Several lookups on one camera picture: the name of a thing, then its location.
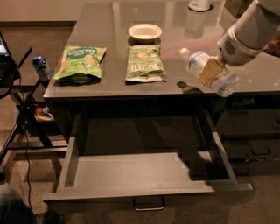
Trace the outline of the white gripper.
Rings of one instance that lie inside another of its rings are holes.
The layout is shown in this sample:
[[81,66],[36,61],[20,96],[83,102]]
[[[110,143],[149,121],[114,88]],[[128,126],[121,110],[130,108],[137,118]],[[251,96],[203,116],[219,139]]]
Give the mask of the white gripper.
[[279,36],[280,0],[253,0],[218,41],[219,55],[208,60],[199,80],[206,85],[225,64],[238,67],[249,63]]

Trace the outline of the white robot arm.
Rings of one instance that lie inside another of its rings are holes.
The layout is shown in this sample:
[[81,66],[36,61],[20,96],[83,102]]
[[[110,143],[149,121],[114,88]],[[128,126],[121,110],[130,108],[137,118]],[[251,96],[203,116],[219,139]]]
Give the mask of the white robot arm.
[[206,85],[226,66],[238,67],[249,63],[279,36],[279,0],[253,0],[218,41],[219,53],[206,63],[199,80]]

